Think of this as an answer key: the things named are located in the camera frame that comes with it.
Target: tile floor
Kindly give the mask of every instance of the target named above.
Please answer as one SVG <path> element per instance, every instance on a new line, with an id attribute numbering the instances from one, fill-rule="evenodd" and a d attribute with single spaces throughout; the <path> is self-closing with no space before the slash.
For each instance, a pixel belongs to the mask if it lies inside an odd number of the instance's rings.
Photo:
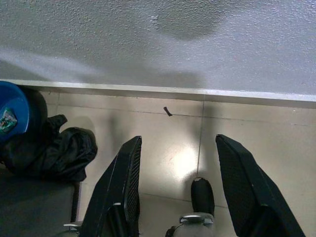
<path id="1" fill-rule="evenodd" d="M 110 97 L 43 92 L 49 116 L 64 114 L 62 127 L 95 133 L 96 159 L 81 184 L 79 219 L 94 185 L 120 146 L 142 135 L 140 232 L 161 237 L 191 212 L 190 184 L 207 178 L 214 190 L 216 236 L 236 236 L 225 200 L 215 135 L 241 142 L 277 183 L 306 236 L 316 237 L 316 109 Z M 173 116 L 169 117 L 163 107 Z"/>

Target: black plastic object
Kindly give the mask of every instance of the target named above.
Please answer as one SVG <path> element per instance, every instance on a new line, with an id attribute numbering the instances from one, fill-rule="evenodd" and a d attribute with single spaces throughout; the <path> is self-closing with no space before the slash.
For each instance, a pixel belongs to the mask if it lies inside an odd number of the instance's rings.
<path id="1" fill-rule="evenodd" d="M 80 237 L 138 237 L 142 139 L 129 140 L 96 184 Z"/>
<path id="2" fill-rule="evenodd" d="M 239 237 L 305 236 L 276 184 L 240 143 L 217 135 L 223 188 Z"/>

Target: white wall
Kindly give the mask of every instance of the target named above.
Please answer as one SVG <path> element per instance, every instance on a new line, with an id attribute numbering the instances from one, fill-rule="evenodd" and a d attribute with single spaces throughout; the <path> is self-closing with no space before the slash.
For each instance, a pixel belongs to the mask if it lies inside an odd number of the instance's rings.
<path id="1" fill-rule="evenodd" d="M 2 0 L 0 78 L 316 95 L 316 2 Z"/>

